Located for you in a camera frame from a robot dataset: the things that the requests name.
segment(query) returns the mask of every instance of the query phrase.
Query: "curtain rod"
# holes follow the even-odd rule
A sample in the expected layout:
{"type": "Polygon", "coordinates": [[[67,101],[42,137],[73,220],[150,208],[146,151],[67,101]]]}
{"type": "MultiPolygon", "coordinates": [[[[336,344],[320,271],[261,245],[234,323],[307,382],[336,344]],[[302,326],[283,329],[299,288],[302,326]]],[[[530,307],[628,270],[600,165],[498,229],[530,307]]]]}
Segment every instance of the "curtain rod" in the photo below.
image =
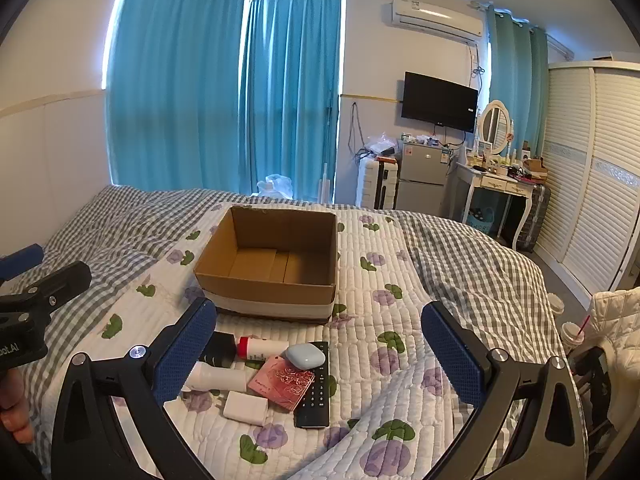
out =
{"type": "MultiPolygon", "coordinates": [[[[485,5],[485,4],[481,4],[480,2],[475,2],[475,1],[471,1],[471,3],[469,3],[469,7],[476,9],[476,10],[484,10],[485,12],[489,10],[489,6],[485,5]]],[[[514,18],[513,15],[510,12],[507,12],[505,10],[500,11],[500,10],[495,10],[494,8],[494,12],[497,12],[498,14],[500,14],[502,17],[505,14],[508,14],[511,16],[511,18],[517,23],[519,24],[521,27],[524,27],[524,23],[529,23],[529,22],[522,22],[521,20],[518,20],[517,18],[514,18]]],[[[537,27],[537,25],[531,25],[529,23],[529,27],[537,27]]],[[[569,61],[573,60],[575,58],[575,54],[574,51],[571,50],[569,47],[567,47],[565,44],[560,43],[558,40],[556,40],[556,38],[554,38],[553,36],[550,36],[546,31],[546,40],[548,41],[549,45],[551,45],[554,49],[556,49],[558,52],[560,52],[560,54],[562,54],[565,58],[567,58],[569,61]]]]}

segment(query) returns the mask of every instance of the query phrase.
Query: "human hand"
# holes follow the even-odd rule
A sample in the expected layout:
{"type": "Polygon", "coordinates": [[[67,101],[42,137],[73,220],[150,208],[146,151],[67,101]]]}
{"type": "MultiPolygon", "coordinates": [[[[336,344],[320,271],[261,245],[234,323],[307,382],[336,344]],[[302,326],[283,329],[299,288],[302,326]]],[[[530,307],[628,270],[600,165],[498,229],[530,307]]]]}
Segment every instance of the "human hand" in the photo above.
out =
{"type": "Polygon", "coordinates": [[[2,424],[14,434],[14,439],[20,444],[33,442],[29,405],[24,398],[24,383],[16,368],[9,370],[0,381],[0,409],[2,424]]]}

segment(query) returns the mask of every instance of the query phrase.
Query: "open cardboard box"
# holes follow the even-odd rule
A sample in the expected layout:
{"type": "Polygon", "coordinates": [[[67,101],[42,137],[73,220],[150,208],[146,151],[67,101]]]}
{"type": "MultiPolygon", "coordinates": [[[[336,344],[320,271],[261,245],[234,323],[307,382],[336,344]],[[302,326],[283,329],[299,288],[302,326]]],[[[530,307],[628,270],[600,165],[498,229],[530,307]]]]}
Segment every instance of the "open cardboard box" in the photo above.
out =
{"type": "Polygon", "coordinates": [[[524,169],[529,171],[531,179],[544,184],[546,181],[547,170],[543,166],[540,158],[528,158],[523,163],[524,169]]]}
{"type": "Polygon", "coordinates": [[[194,272],[219,309],[327,322],[335,297],[336,254],[332,213],[233,206],[194,272]]]}

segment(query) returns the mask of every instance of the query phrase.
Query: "sliding wardrobe door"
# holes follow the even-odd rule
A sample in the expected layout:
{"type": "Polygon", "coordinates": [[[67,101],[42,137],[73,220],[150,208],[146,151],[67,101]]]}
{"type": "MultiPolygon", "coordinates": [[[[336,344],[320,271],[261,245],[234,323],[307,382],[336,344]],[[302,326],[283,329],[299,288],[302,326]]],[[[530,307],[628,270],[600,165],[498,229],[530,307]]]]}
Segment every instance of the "sliding wardrobe door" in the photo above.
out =
{"type": "Polygon", "coordinates": [[[538,243],[562,261],[575,224],[591,131],[592,73],[588,68],[549,71],[542,155],[551,198],[538,243]]]}
{"type": "Polygon", "coordinates": [[[593,158],[562,260],[591,294],[611,287],[638,218],[640,73],[596,68],[594,95],[593,158]]]}

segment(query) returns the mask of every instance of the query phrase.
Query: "blue basket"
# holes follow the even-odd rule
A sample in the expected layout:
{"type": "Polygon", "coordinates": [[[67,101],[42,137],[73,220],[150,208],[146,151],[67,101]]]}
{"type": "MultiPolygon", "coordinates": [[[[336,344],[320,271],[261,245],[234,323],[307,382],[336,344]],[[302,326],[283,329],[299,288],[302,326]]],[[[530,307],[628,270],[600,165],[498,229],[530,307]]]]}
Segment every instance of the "blue basket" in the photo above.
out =
{"type": "Polygon", "coordinates": [[[475,216],[469,213],[466,216],[466,224],[470,225],[473,229],[478,229],[481,233],[489,234],[491,226],[494,224],[494,210],[491,207],[482,208],[482,216],[486,218],[484,222],[479,221],[475,216]]]}

